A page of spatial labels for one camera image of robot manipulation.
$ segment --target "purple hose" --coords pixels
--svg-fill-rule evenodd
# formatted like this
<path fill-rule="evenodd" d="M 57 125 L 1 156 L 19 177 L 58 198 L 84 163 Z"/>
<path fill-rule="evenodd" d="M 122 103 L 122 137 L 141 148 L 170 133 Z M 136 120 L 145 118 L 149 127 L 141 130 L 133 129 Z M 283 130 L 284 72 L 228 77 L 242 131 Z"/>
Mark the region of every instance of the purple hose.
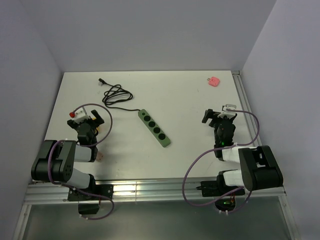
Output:
<path fill-rule="evenodd" d="M 230 194 L 232 194 L 232 193 L 234 193 L 234 192 L 236 192 L 236 191 L 241 190 L 241 189 L 244 188 L 243 186 L 240 186 L 240 187 L 238 187 L 238 188 L 236 188 L 236 189 L 233 189 L 233 190 L 231 190 L 231 191 L 228 191 L 227 193 L 223 194 L 222 196 L 218 197 L 217 199 L 214 199 L 214 200 L 209 201 L 209 202 L 206 202 L 206 203 L 201 203 L 201 204 L 196 204 L 196 203 L 193 203 L 193 202 L 189 201 L 189 200 L 187 199 L 186 193 L 185 193 L 185 185 L 186 185 L 187 177 L 188 177 L 191 169 L 194 167 L 194 165 L 195 165 L 204 155 L 206 155 L 206 154 L 208 154 L 208 153 L 211 153 L 211 152 L 219 151 L 219 150 L 231 149 L 231 148 L 233 148 L 233 147 L 235 147 L 235 146 L 248 146 L 248 145 L 253 144 L 253 143 L 255 142 L 255 140 L 257 140 L 257 138 L 258 138 L 258 136 L 259 136 L 259 132 L 260 132 L 260 124 L 259 124 L 259 120 L 258 120 L 257 116 L 254 115 L 252 112 L 249 112 L 249 111 L 244 111 L 244 110 L 231 110 L 231 109 L 227 109 L 227 110 L 230 111 L 230 112 L 245 113 L 245 114 L 250 114 L 250 115 L 252 115 L 252 116 L 254 117 L 255 121 L 256 121 L 256 128 L 257 128 L 257 130 L 256 130 L 256 135 L 255 135 L 254 139 L 253 139 L 251 142 L 249 142 L 249 143 L 242 143 L 242 144 L 237 144 L 237 145 L 234 144 L 234 145 L 232 145 L 232 146 L 225 146 L 225 147 L 218 147 L 218 148 L 210 149 L 210 150 L 205 151 L 204 153 L 202 153 L 200 156 L 198 156 L 198 157 L 194 160 L 194 162 L 191 164 L 191 166 L 190 166 L 190 167 L 188 168 L 188 170 L 186 171 L 185 176 L 184 176 L 183 181 L 182 181 L 182 196 L 183 196 L 184 200 L 185 200 L 188 204 L 190 204 L 191 206 L 195 206 L 195 207 L 205 207 L 205 206 L 208 206 L 208 205 L 213 204 L 213 203 L 215 203 L 216 201 L 222 199 L 223 197 L 228 196 L 228 195 L 230 195 Z M 228 211 L 228 213 L 234 213 L 234 212 L 240 210 L 241 208 L 243 208 L 244 205 L 248 202 L 248 200 L 249 200 L 249 198 L 250 198 L 250 196 L 251 196 L 251 193 L 252 193 L 252 191 L 249 192 L 248 196 L 246 197 L 246 199 L 244 200 L 244 202 L 243 202 L 239 207 L 237 207 L 236 209 L 234 209 L 234 210 L 232 210 L 232 211 Z"/>
<path fill-rule="evenodd" d="M 84 107 L 84 106 L 98 106 L 98 107 L 101 107 L 101 108 L 105 109 L 105 110 L 109 113 L 109 115 L 110 115 L 110 120 L 111 120 L 111 121 L 110 121 L 110 129 L 109 129 L 109 131 L 106 133 L 106 135 L 105 135 L 100 141 L 98 141 L 98 142 L 95 143 L 95 144 L 92 144 L 92 145 L 80 145 L 81 147 L 94 147 L 94 146 L 96 146 L 97 144 L 101 143 L 101 142 L 102 142 L 104 139 L 106 139 L 106 137 L 109 135 L 109 133 L 110 133 L 110 131 L 111 131 L 111 128 L 112 128 L 113 119 L 112 119 L 111 113 L 109 112 L 108 109 L 106 109 L 104 106 L 99 105 L 99 104 L 96 104 L 96 103 L 83 104 L 83 105 L 77 107 L 73 112 L 77 111 L 78 109 L 80 109 L 80 108 L 82 108 L 82 107 Z M 105 199 L 105 200 L 110 201 L 111 204 L 112 204 L 112 207 L 111 207 L 111 210 L 110 210 L 106 215 L 103 215 L 103 216 L 100 216 L 100 217 L 86 217 L 86 216 L 81 216 L 81 217 L 83 217 L 83 218 L 85 218 L 85 219 L 88 219 L 88 220 L 100 220 L 100 219 L 104 219 L 104 218 L 108 217 L 108 216 L 113 212 L 113 210 L 115 209 L 115 203 L 114 203 L 114 201 L 112 201 L 111 198 L 106 197 L 106 196 L 102 196 L 102 195 L 93 194 L 93 193 L 88 193 L 88 192 L 82 191 L 81 189 L 78 189 L 78 188 L 76 188 L 76 187 L 74 187 L 74 186 L 67 185 L 67 184 L 63 184 L 62 182 L 55 182 L 55 181 L 53 180 L 53 178 L 52 178 L 52 173 L 51 173 L 52 155 L 53 155 L 56 147 L 58 146 L 58 144 L 60 144 L 60 143 L 62 143 L 62 142 L 64 142 L 64 141 L 65 141 L 65 140 L 59 140 L 59 141 L 57 141 L 57 142 L 52 146 L 52 148 L 51 148 L 51 150 L 50 150 L 49 158 L 48 158 L 48 177 L 49 177 L 50 182 L 51 182 L 52 184 L 54 184 L 54 185 L 62 185 L 62 186 L 64 186 L 64 187 L 67 187 L 67 188 L 70 188 L 70 189 L 76 189 L 79 193 L 84 194 L 84 195 L 87 195 L 87 196 L 97 197 L 97 198 L 101 198 L 101 199 Z"/>

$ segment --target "purple cable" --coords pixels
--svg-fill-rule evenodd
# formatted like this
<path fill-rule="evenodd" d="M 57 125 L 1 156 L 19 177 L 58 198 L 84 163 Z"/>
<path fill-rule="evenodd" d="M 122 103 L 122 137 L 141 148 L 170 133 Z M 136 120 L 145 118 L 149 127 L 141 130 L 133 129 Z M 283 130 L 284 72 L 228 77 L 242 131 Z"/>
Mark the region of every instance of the purple cable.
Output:
<path fill-rule="evenodd" d="M 100 104 L 97 104 L 97 103 L 87 103 L 87 104 L 83 104 L 83 105 L 81 105 L 81 106 L 78 106 L 75 110 L 73 110 L 72 113 L 75 113 L 78 109 L 83 108 L 83 107 L 85 107 L 85 106 L 98 106 L 98 107 L 100 107 L 100 108 L 103 108 L 104 110 L 107 111 L 107 113 L 108 113 L 109 116 L 110 116 L 110 129 L 109 129 L 109 131 L 106 133 L 106 135 L 105 135 L 100 141 L 98 141 L 98 142 L 96 142 L 96 143 L 94 143 L 94 144 L 91 144 L 91 145 L 79 145 L 79 146 L 81 146 L 81 147 L 91 148 L 91 147 L 94 147 L 94 146 L 98 145 L 99 143 L 101 143 L 103 140 L 105 140 L 105 139 L 108 137 L 108 135 L 109 135 L 109 133 L 111 132 L 111 129 L 112 129 L 113 119 L 112 119 L 112 115 L 111 115 L 110 111 L 109 111 L 106 107 L 104 107 L 104 106 L 102 106 L 102 105 L 100 105 Z"/>
<path fill-rule="evenodd" d="M 84 106 L 98 106 L 98 107 L 101 107 L 103 109 L 105 109 L 109 115 L 110 115 L 110 129 L 109 131 L 107 132 L 107 134 L 102 138 L 102 140 L 98 141 L 97 143 L 95 144 L 92 144 L 92 145 L 80 145 L 81 147 L 94 147 L 96 146 L 97 144 L 101 143 L 104 139 L 106 139 L 106 137 L 109 135 L 110 131 L 111 131 L 111 128 L 112 128 L 112 123 L 113 123 L 113 120 L 112 120 L 112 116 L 111 116 L 111 113 L 109 112 L 108 109 L 106 109 L 104 106 L 102 105 L 99 105 L 99 104 L 96 104 L 96 103 L 87 103 L 87 104 L 83 104 L 79 107 L 77 107 L 73 112 L 77 111 L 78 109 L 84 107 Z M 103 215 L 103 216 L 100 216 L 100 217 L 85 217 L 85 216 L 81 216 L 82 218 L 84 219 L 88 219 L 88 220 L 100 220 L 100 219 L 104 219 L 106 217 L 108 217 L 112 212 L 113 210 L 115 209 L 115 203 L 114 201 L 112 201 L 111 198 L 107 197 L 107 196 L 102 196 L 102 195 L 97 195 L 97 194 L 93 194 L 93 193 L 89 193 L 89 192 L 85 192 L 85 191 L 82 191 L 81 189 L 78 189 L 74 186 L 71 186 L 71 185 L 67 185 L 67 184 L 63 184 L 62 182 L 55 182 L 52 178 L 52 173 L 51 173 L 51 161 L 52 161 L 52 155 L 56 149 L 56 147 L 58 146 L 58 144 L 64 142 L 65 140 L 59 140 L 57 141 L 51 148 L 50 150 L 50 153 L 49 153 L 49 158 L 48 158 L 48 177 L 49 177 L 49 180 L 52 184 L 54 185 L 62 185 L 63 187 L 67 187 L 67 188 L 70 188 L 70 189 L 75 189 L 77 190 L 79 193 L 81 194 L 84 194 L 84 195 L 87 195 L 87 196 L 92 196 L 92 197 L 97 197 L 97 198 L 101 198 L 101 199 L 105 199 L 105 200 L 108 200 L 111 202 L 112 204 L 112 207 L 111 207 L 111 210 L 106 214 L 106 215 Z"/>
<path fill-rule="evenodd" d="M 191 205 L 191 206 L 194 206 L 194 207 L 205 207 L 205 206 L 208 206 L 208 205 L 213 204 L 213 203 L 215 203 L 216 201 L 224 198 L 225 196 L 228 196 L 228 195 L 230 195 L 230 194 L 232 194 L 232 193 L 234 193 L 234 192 L 236 192 L 236 191 L 241 190 L 241 189 L 244 188 L 243 186 L 240 186 L 240 187 L 238 187 L 238 188 L 236 188 L 236 189 L 233 189 L 233 190 L 231 190 L 231 191 L 228 191 L 227 193 L 223 194 L 222 196 L 218 197 L 217 199 L 214 199 L 214 200 L 209 201 L 209 202 L 206 202 L 206 203 L 201 203 L 201 204 L 196 204 L 196 203 L 193 203 L 193 202 L 189 201 L 189 200 L 187 199 L 186 193 L 185 193 L 185 185 L 186 185 L 187 177 L 188 177 L 191 169 L 194 167 L 194 165 L 195 165 L 204 155 L 206 155 L 206 154 L 208 154 L 208 153 L 211 153 L 211 152 L 218 151 L 218 150 L 232 149 L 232 148 L 235 147 L 235 146 L 248 146 L 248 145 L 253 144 L 253 143 L 255 142 L 255 140 L 257 140 L 257 138 L 258 138 L 258 136 L 259 136 L 259 132 L 260 132 L 260 124 L 259 124 L 259 120 L 258 120 L 257 116 L 254 115 L 252 112 L 249 112 L 249 111 L 244 111 L 244 110 L 231 110 L 231 109 L 227 109 L 227 110 L 230 111 L 230 112 L 245 113 L 245 114 L 250 114 L 250 115 L 252 115 L 252 116 L 254 117 L 255 121 L 256 121 L 256 135 L 255 135 L 254 139 L 253 139 L 251 142 L 249 142 L 249 143 L 242 143 L 242 144 L 237 144 L 237 145 L 234 144 L 234 145 L 232 145 L 232 146 L 225 146 L 225 147 L 218 147 L 218 148 L 210 149 L 210 150 L 205 151 L 204 153 L 202 153 L 200 156 L 198 156 L 198 157 L 194 160 L 194 162 L 190 165 L 190 167 L 189 167 L 188 170 L 186 171 L 185 176 L 184 176 L 183 181 L 182 181 L 182 196 L 183 196 L 184 200 L 185 200 L 189 205 Z M 234 209 L 234 210 L 232 210 L 232 211 L 228 211 L 228 213 L 234 213 L 234 212 L 240 210 L 241 208 L 243 208 L 244 205 L 248 202 L 248 200 L 249 200 L 249 198 L 250 198 L 250 196 L 251 196 L 251 193 L 252 193 L 252 191 L 249 192 L 248 196 L 246 197 L 246 199 L 244 200 L 244 202 L 243 202 L 239 207 L 237 207 L 236 209 Z"/>

